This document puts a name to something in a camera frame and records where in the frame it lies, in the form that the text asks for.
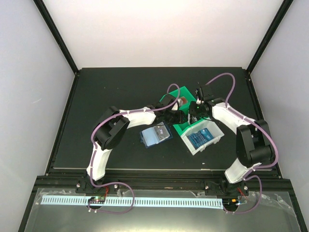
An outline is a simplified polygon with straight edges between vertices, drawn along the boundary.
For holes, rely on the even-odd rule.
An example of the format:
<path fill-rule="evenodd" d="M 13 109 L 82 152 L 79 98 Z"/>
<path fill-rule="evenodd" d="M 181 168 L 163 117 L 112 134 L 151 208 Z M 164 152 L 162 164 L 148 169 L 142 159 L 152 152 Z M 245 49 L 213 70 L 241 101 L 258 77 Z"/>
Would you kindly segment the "blue leather card holder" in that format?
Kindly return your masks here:
<path fill-rule="evenodd" d="M 166 127 L 167 127 L 167 129 L 170 133 L 170 137 L 165 139 L 164 141 L 172 139 L 173 135 L 172 135 L 169 127 L 167 126 L 167 124 L 165 122 L 163 122 L 163 123 L 166 125 Z M 147 128 L 147 129 L 140 132 L 140 142 L 143 143 L 146 148 L 152 147 L 152 146 L 157 145 L 159 143 L 162 143 L 164 141 L 159 142 L 158 137 L 157 137 L 157 135 L 154 131 L 154 126 Z"/>

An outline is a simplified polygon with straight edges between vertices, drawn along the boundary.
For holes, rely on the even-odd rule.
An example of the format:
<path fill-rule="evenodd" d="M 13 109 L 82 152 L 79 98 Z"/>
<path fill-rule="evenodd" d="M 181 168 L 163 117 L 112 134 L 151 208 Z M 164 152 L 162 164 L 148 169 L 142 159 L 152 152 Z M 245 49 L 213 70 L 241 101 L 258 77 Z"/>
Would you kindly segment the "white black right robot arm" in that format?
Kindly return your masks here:
<path fill-rule="evenodd" d="M 189 115 L 210 117 L 226 125 L 236 135 L 236 160 L 225 170 L 219 183 L 225 195 L 237 189 L 237 183 L 256 169 L 270 168 L 278 163 L 279 152 L 264 120 L 254 120 L 235 110 L 227 99 L 215 98 L 209 85 L 196 90 L 197 100 L 190 103 Z"/>

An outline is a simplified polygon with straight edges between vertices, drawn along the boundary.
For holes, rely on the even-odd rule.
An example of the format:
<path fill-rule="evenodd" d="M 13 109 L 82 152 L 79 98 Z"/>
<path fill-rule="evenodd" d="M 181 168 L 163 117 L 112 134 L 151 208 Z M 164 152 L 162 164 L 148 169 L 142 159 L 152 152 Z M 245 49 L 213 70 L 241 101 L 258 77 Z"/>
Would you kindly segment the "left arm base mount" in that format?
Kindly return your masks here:
<path fill-rule="evenodd" d="M 80 178 L 76 184 L 76 193 L 83 193 L 86 195 L 91 195 L 91 194 L 98 194 L 98 195 L 103 195 L 106 193 L 114 194 L 117 192 L 117 190 L 120 188 L 119 183 L 115 183 L 118 180 L 115 178 L 102 178 L 98 181 L 93 181 L 95 185 L 101 186 L 107 183 L 112 183 L 109 184 L 105 187 L 95 187 L 90 180 L 89 176 L 86 176 L 85 178 Z"/>

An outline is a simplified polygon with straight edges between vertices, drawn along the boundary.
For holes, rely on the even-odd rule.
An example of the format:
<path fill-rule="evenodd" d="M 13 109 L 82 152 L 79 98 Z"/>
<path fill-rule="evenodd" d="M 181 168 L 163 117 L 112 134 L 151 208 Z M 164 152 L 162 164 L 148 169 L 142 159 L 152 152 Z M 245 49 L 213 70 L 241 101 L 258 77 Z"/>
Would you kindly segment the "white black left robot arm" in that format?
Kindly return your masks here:
<path fill-rule="evenodd" d="M 120 110 L 115 106 L 109 107 L 91 134 L 93 152 L 86 169 L 90 177 L 86 183 L 87 188 L 93 193 L 103 189 L 101 178 L 105 176 L 107 161 L 127 129 L 162 121 L 172 124 L 185 122 L 185 114 L 180 109 L 182 104 L 179 96 L 166 94 L 158 103 L 140 109 Z"/>

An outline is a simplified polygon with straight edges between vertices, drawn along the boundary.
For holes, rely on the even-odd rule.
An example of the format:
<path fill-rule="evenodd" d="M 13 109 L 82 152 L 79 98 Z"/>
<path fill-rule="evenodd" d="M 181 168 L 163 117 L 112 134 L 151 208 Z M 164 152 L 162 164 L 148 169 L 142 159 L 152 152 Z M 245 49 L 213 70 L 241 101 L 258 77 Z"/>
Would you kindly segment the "black card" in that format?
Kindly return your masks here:
<path fill-rule="evenodd" d="M 154 126 L 154 131 L 158 137 L 159 142 L 164 141 L 165 139 L 170 137 L 170 133 L 166 127 L 166 125 L 161 122 Z"/>

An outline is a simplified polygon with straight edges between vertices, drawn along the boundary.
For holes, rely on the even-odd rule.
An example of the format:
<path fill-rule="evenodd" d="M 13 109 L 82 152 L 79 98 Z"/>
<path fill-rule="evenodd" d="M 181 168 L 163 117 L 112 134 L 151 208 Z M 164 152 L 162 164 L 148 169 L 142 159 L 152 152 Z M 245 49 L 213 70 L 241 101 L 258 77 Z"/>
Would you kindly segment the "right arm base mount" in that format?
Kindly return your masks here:
<path fill-rule="evenodd" d="M 249 192 L 244 181 L 231 184 L 225 179 L 208 179 L 204 181 L 204 190 L 208 195 L 222 197 L 248 196 Z"/>

